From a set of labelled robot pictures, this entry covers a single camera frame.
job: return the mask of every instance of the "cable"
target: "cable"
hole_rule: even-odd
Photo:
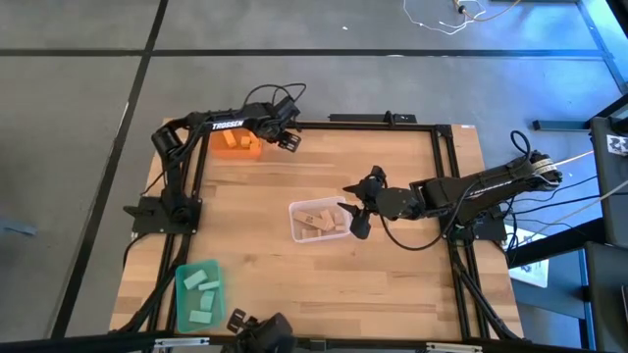
[[[150,182],[150,185],[148,185],[146,189],[144,189],[144,191],[139,193],[139,196],[144,196],[153,186],[155,186],[159,178],[163,176],[164,176],[164,171],[161,171],[161,173]]]
[[[571,185],[568,185],[568,186],[560,187],[560,188],[556,189],[556,190],[555,190],[555,191],[551,194],[551,196],[550,196],[549,198],[547,198],[547,199],[533,199],[533,198],[527,198],[527,199],[519,199],[519,200],[517,200],[517,201],[515,201],[515,202],[521,202],[521,201],[547,202],[547,201],[550,201],[550,200],[551,200],[551,199],[552,199],[552,198],[556,195],[556,193],[558,193],[558,191],[562,191],[562,190],[566,190],[566,189],[571,188],[571,187],[574,187],[574,186],[582,185],[583,183],[585,183],[585,182],[587,182],[587,181],[590,181],[590,180],[593,180],[593,179],[595,179],[596,177],[598,177],[598,176],[591,176],[591,177],[588,177],[588,178],[586,178],[586,179],[584,179],[584,180],[582,180],[582,181],[578,181],[578,182],[576,182],[575,184],[571,184]]]
[[[298,94],[296,95],[296,97],[293,98],[294,102],[296,102],[299,98],[301,98],[301,96],[303,95],[303,93],[305,93],[305,90],[307,89],[307,84],[303,83],[303,82],[296,82],[296,83],[289,83],[286,85],[283,85],[283,88],[288,88],[288,87],[303,87],[303,89],[301,89],[300,92],[298,92]],[[279,91],[279,88],[275,88],[275,91],[273,92],[273,99],[271,100],[271,104],[275,105],[275,96],[277,95],[277,92]]]
[[[569,225],[567,223],[553,223],[553,224],[551,224],[551,223],[542,222],[542,221],[539,221],[539,220],[522,220],[522,219],[518,219],[517,221],[518,222],[536,222],[538,224],[542,224],[544,226],[550,226],[550,227],[552,227],[552,226],[563,226],[563,227],[568,227],[568,228],[570,228],[570,229],[572,229],[572,230],[574,230],[576,232],[579,232],[582,235],[587,235],[582,230],[580,230],[580,229],[578,229],[576,227],[572,227],[571,225]]]
[[[573,216],[573,215],[576,215],[576,214],[578,214],[578,213],[580,213],[580,212],[582,212],[582,211],[584,211],[584,210],[588,209],[589,207],[591,207],[591,206],[593,206],[593,205],[597,204],[598,202],[603,201],[604,199],[608,198],[610,195],[617,193],[617,191],[619,191],[622,187],[624,187],[624,186],[626,186],[626,185],[628,185],[628,180],[625,180],[624,182],[620,183],[619,185],[617,185],[615,188],[613,188],[612,190],[610,190],[610,191],[609,191],[609,192],[607,192],[606,194],[604,194],[604,195],[600,196],[600,197],[599,197],[598,199],[596,199],[594,202],[591,202],[591,203],[589,203],[589,204],[587,204],[587,205],[585,205],[585,206],[583,206],[583,207],[581,207],[581,208],[577,209],[576,211],[574,211],[574,212],[572,212],[572,213],[568,214],[567,216],[561,217],[561,218],[557,219],[556,221],[554,221],[554,222],[550,222],[550,223],[551,223],[551,224],[553,224],[553,225],[554,225],[554,224],[557,224],[557,223],[560,223],[560,222],[562,222],[563,220],[568,219],[569,217],[571,217],[571,216]],[[534,235],[536,235],[536,234],[538,234],[538,233],[540,233],[540,232],[544,231],[545,229],[547,229],[547,228],[549,228],[549,227],[550,227],[550,226],[545,226],[545,227],[541,228],[541,230],[539,230],[539,231],[537,231],[536,233],[532,234],[532,236],[534,236]]]
[[[460,197],[456,201],[455,209],[453,210],[453,213],[451,214],[451,217],[449,217],[449,220],[447,221],[446,226],[443,228],[443,231],[436,238],[434,238],[434,240],[430,241],[429,243],[427,243],[427,244],[425,244],[423,246],[419,246],[419,247],[409,247],[409,246],[401,244],[391,234],[391,231],[389,230],[389,227],[386,225],[386,221],[384,220],[384,217],[382,215],[380,215],[380,219],[382,220],[382,225],[384,226],[384,231],[386,232],[387,236],[392,240],[393,243],[395,243],[397,246],[399,246],[400,248],[405,249],[405,250],[421,251],[421,250],[425,250],[427,248],[430,248],[430,247],[434,246],[434,244],[436,244],[442,237],[446,237],[447,236],[447,233],[449,232],[449,229],[451,228],[451,225],[453,224],[453,220],[457,216],[458,211],[460,211],[460,206],[462,206],[462,201],[464,200],[464,198],[469,193],[469,190],[471,190],[471,188],[473,186],[475,186],[478,182],[479,182],[479,180],[475,180],[471,184],[469,184],[469,186],[467,186],[466,189],[464,189],[464,191],[462,192],[462,194],[460,195]]]
[[[613,194],[620,196],[620,195],[628,195],[628,192],[613,192]],[[591,195],[591,196],[585,196],[585,197],[581,197],[581,198],[577,198],[577,199],[573,199],[573,200],[568,200],[568,201],[562,201],[562,202],[556,202],[556,203],[552,203],[549,205],[545,205],[545,206],[541,206],[541,207],[537,207],[531,210],[525,210],[525,211],[521,211],[521,212],[515,212],[513,213],[513,215],[524,215],[530,212],[534,212],[534,211],[539,211],[539,210],[543,210],[545,208],[549,208],[549,207],[554,207],[554,206],[560,206],[560,205],[566,205],[566,204],[570,204],[570,203],[574,203],[574,202],[580,202],[580,201],[586,201],[586,200],[591,200],[593,198],[600,198],[599,195]],[[600,199],[598,201],[594,201],[593,204],[596,204],[600,201],[602,201],[603,199]]]
[[[460,0],[453,0],[453,2],[454,2],[454,3],[455,3],[455,5],[458,7],[458,9],[460,9],[460,8],[462,7],[462,6],[460,5],[460,3],[461,3],[462,1],[460,1]],[[462,13],[464,14],[464,16],[468,17],[469,19],[471,19],[471,20],[473,20],[473,21],[476,21],[476,22],[488,22],[488,21],[490,21],[490,20],[496,19],[496,18],[498,18],[499,16],[501,16],[501,15],[503,15],[503,14],[507,13],[507,12],[508,12],[508,11],[510,11],[512,8],[514,8],[515,6],[519,5],[519,3],[520,3],[520,2],[521,2],[521,0],[517,0],[517,1],[515,1],[514,3],[512,3],[512,5],[510,5],[510,7],[508,7],[508,8],[507,8],[507,9],[505,9],[505,10],[503,10],[502,12],[500,12],[500,13],[498,13],[498,14],[496,14],[496,15],[493,15],[493,16],[491,16],[491,17],[485,18],[485,19],[478,19],[478,18],[477,18],[477,15],[476,15],[475,17],[471,17],[471,15],[469,15],[469,13],[468,13],[466,10],[464,10],[464,8],[462,9]]]
[[[286,93],[286,95],[290,98],[292,98],[292,96],[290,95],[290,92],[288,92],[287,89],[284,88],[284,86],[280,86],[278,84],[272,84],[272,83],[266,83],[266,84],[260,84],[257,87],[251,89],[248,94],[246,95],[246,97],[244,98],[244,102],[242,102],[242,107],[240,108],[240,110],[242,111],[242,109],[244,109],[244,106],[246,106],[246,103],[248,103],[248,98],[251,97],[251,95],[255,92],[257,92],[258,90],[260,90],[261,88],[265,88],[265,87],[274,87],[277,89],[282,90],[283,92]]]
[[[481,4],[478,0],[459,0],[459,1],[460,1],[460,2],[473,2],[473,3],[478,4],[478,7],[480,8],[480,12],[478,12],[478,13],[474,16],[474,18],[477,18],[478,16],[482,16],[482,15],[484,15],[484,14],[486,14],[486,13],[487,13],[487,11],[486,11],[485,7],[484,7],[484,6],[483,6],[483,5],[482,5],[482,4]],[[444,23],[444,22],[442,22],[442,21],[439,21],[439,25],[444,25],[444,26],[447,26],[447,27],[449,27],[449,28],[454,28],[454,29],[455,29],[455,30],[454,30],[454,31],[452,31],[452,32],[448,32],[448,31],[446,31],[446,30],[442,30],[442,29],[440,29],[440,28],[432,28],[432,27],[430,27],[430,26],[428,26],[428,25],[425,25],[425,24],[423,24],[423,23],[420,23],[420,22],[416,22],[416,21],[414,21],[414,19],[412,19],[412,16],[410,16],[410,13],[409,13],[409,12],[408,12],[408,10],[407,10],[407,7],[406,7],[406,0],[403,0],[403,12],[405,12],[405,15],[407,15],[407,17],[408,17],[408,19],[410,19],[410,22],[411,22],[411,23],[413,23],[413,24],[415,24],[415,25],[419,25],[419,26],[421,26],[421,27],[425,27],[425,28],[427,28],[427,29],[429,29],[429,30],[439,31],[439,32],[444,33],[444,34],[446,34],[446,35],[454,35],[454,34],[456,34],[456,33],[460,32],[461,30],[463,30],[463,29],[467,28],[467,25],[469,25],[469,24],[473,24],[473,23],[475,22],[475,20],[474,20],[474,19],[471,19],[471,20],[469,20],[469,21],[465,21],[465,22],[464,22],[464,23],[462,23],[461,25],[448,25],[448,24],[446,24],[446,23]]]
[[[519,144],[517,143],[517,141],[515,140],[515,135],[520,136],[525,145],[526,145],[526,149],[524,150],[523,148],[521,148],[521,146],[519,146]],[[519,170],[521,167],[523,167],[526,164],[526,161],[530,160],[530,156],[532,154],[532,149],[530,147],[530,140],[528,140],[528,137],[526,137],[525,134],[523,134],[523,132],[519,131],[519,130],[513,130],[510,132],[510,141],[512,141],[512,144],[515,146],[515,148],[517,148],[519,151],[523,152],[525,154],[524,157],[522,157],[521,159],[521,163],[519,163],[519,165],[517,165],[516,167],[514,167],[512,170],[513,171],[517,171]],[[493,176],[494,177],[502,177],[503,175],[507,175],[508,172],[505,172],[501,175],[497,175],[497,176]],[[453,212],[451,213],[451,216],[449,217],[445,227],[443,228],[443,231],[439,234],[439,236],[437,236],[436,238],[434,238],[434,240],[430,241],[429,243],[427,243],[426,245],[423,246],[419,246],[419,247],[410,247],[407,245],[403,245],[401,244],[398,240],[396,240],[394,238],[394,236],[391,234],[391,231],[389,230],[388,226],[386,225],[386,221],[384,220],[384,217],[382,217],[382,215],[380,215],[380,219],[382,220],[382,226],[384,227],[384,231],[386,232],[386,235],[392,240],[393,243],[395,243],[397,246],[399,246],[402,249],[408,250],[408,251],[421,251],[421,250],[425,250],[429,247],[432,247],[434,244],[436,244],[439,239],[443,238],[447,238],[447,234],[449,233],[449,230],[451,229],[451,226],[453,225],[453,221],[455,220],[455,217],[458,215],[458,212],[460,211],[460,207],[462,206],[462,202],[464,201],[464,199],[467,197],[467,195],[469,194],[469,192],[471,191],[471,189],[473,188],[473,186],[475,186],[476,184],[478,184],[480,181],[486,181],[486,179],[482,179],[482,178],[478,178],[477,180],[474,180],[473,182],[471,182],[465,189],[464,191],[462,191],[462,193],[460,194],[460,196],[458,197],[458,199],[456,200],[456,205],[455,208],[453,209]],[[387,188],[388,183],[386,182],[386,180],[384,179],[384,187]]]
[[[593,150],[591,150],[591,151],[589,151],[589,152],[585,152],[585,153],[583,153],[583,154],[579,154],[579,155],[577,155],[577,156],[575,156],[575,157],[567,158],[567,159],[566,159],[566,160],[564,160],[564,161],[560,161],[560,162],[556,162],[556,163],[554,163],[554,166],[555,166],[555,167],[558,167],[558,166],[562,166],[563,164],[571,163],[571,162],[573,162],[573,161],[576,161],[576,160],[581,159],[582,157],[586,157],[586,156],[588,156],[588,155],[590,155],[590,154],[592,154],[592,153],[593,153]]]
[[[127,265],[127,257],[129,256],[129,251],[131,250],[131,248],[133,247],[133,245],[135,243],[137,243],[141,238],[143,238],[144,236],[148,235],[148,233],[140,233],[137,235],[137,237],[135,239],[133,239],[129,245],[127,245],[127,248],[125,249],[125,255],[122,259],[122,268],[124,269],[125,266]]]

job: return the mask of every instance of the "plastic container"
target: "plastic container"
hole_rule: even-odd
[[[351,233],[351,231],[349,230],[349,225],[351,224],[351,215],[349,215],[347,211],[345,211],[338,205],[339,202],[346,202],[346,200],[344,199],[344,197],[335,196],[318,200],[292,202],[288,207],[292,239],[294,239],[294,241],[296,241],[297,243],[308,243],[321,240],[338,239],[349,235]],[[324,232],[322,236],[302,239],[301,230],[303,229],[303,227],[307,227],[307,225],[296,221],[292,217],[294,211],[302,211],[314,216],[318,215],[324,209],[330,210],[332,214],[336,212],[340,212],[342,214],[342,218],[344,220],[344,230],[330,230]]]
[[[204,290],[185,288],[183,281],[194,275],[198,270],[207,274],[206,281],[218,280],[220,286],[213,289],[216,292],[212,304],[212,321],[209,324],[192,323],[189,321],[189,313],[192,310],[200,310],[200,297]],[[177,286],[177,330],[181,333],[189,333],[207,328],[217,327],[225,318],[225,284],[218,261],[209,260],[177,267],[175,275]]]
[[[262,141],[246,128],[234,128],[230,130],[237,142],[236,147],[229,147],[227,140],[221,131],[213,132],[209,139],[209,151],[215,158],[220,159],[259,159],[262,155]],[[257,143],[251,143],[249,147],[240,146],[240,140],[245,137],[251,137],[251,140]]]

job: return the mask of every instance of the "black line on floor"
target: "black line on floor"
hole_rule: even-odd
[[[144,49],[146,52],[150,52],[155,47],[155,41],[159,35],[159,29],[161,27],[161,23],[163,22],[167,7],[168,0],[161,0],[159,7],[157,8],[155,21],[153,22],[153,26],[146,42],[146,47]],[[120,126],[118,128],[118,132],[116,133],[116,137],[114,138],[111,152],[107,158],[107,163],[105,164],[96,194],[94,195],[87,214],[87,219],[85,220],[83,232],[80,236],[78,254],[74,261],[72,274],[70,275],[70,279],[66,285],[61,306],[57,312],[57,318],[52,328],[51,338],[63,338],[66,335],[68,324],[72,318],[72,312],[79,296],[82,279],[85,275],[85,270],[87,269],[89,257],[91,256],[91,251],[96,241],[98,228],[100,227],[100,222],[102,221],[102,216],[105,212],[105,206],[109,198],[109,193],[111,192],[111,186],[114,181],[116,169],[118,168],[118,164],[120,162],[123,147],[127,141],[127,135],[129,134],[129,129],[131,127],[133,113],[135,112],[141,87],[143,86],[144,79],[146,78],[149,63],[150,56],[148,55],[143,56],[139,62],[137,74],[135,75],[135,79],[133,80],[131,87],[131,93],[129,94],[127,108],[125,109],[122,120],[120,121]]]
[[[526,57],[573,57],[601,58],[601,50],[589,49],[539,49],[539,50],[501,50],[501,49],[156,49],[153,57],[225,57],[225,56],[269,56],[269,57],[318,57],[318,56],[354,56],[354,57],[489,57],[489,58],[526,58]]]
[[[481,57],[603,58],[596,49],[0,49],[0,57]]]
[[[619,71],[619,68],[617,68],[617,65],[615,65],[613,56],[608,51],[608,48],[606,47],[606,44],[604,43],[604,40],[602,36],[600,35],[600,32],[598,31],[598,28],[596,27],[595,22],[591,18],[591,14],[589,14],[589,10],[587,10],[587,6],[582,0],[578,1],[576,3],[576,6],[578,7],[578,10],[580,11],[582,20],[584,20],[585,25],[587,26],[587,29],[589,30],[589,34],[593,38],[593,41],[596,43],[596,46],[598,47],[598,49],[603,52],[602,58],[604,60],[604,63],[606,64],[606,67],[610,71],[610,75],[615,80],[615,83],[617,83],[617,87],[619,88],[619,91],[622,94],[628,93],[628,84],[626,84],[626,81],[624,80],[624,77]]]
[[[144,49],[37,49],[13,48],[0,49],[0,57],[137,57]]]

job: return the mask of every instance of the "clear plastic bin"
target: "clear plastic bin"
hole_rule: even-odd
[[[350,234],[349,225],[351,224],[351,215],[344,209],[342,209],[338,203],[346,202],[346,199],[341,196],[328,197],[324,199],[318,200],[310,200],[310,201],[298,201],[292,202],[288,207],[288,212],[290,216],[290,231],[292,233],[292,239],[297,243],[308,243],[314,241],[321,240],[329,240],[329,239],[337,239]],[[308,227],[292,217],[294,211],[302,211],[312,216],[317,216],[320,214],[322,210],[328,209],[332,212],[332,216],[334,213],[340,213],[343,219],[344,230],[329,230],[324,231],[322,236],[312,237],[312,238],[302,238],[301,230],[304,227]]]

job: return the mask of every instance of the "green container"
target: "green container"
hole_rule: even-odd
[[[200,310],[200,297],[203,290],[185,288],[183,281],[194,275],[198,270],[203,270],[207,274],[206,281],[218,280],[220,286],[213,289],[216,292],[212,305],[212,322],[209,324],[192,323],[189,321],[189,313],[192,310]],[[209,260],[195,264],[181,265],[177,268],[175,277],[177,285],[177,330],[181,333],[190,333],[207,328],[215,328],[220,325],[225,318],[225,284],[218,261]]]

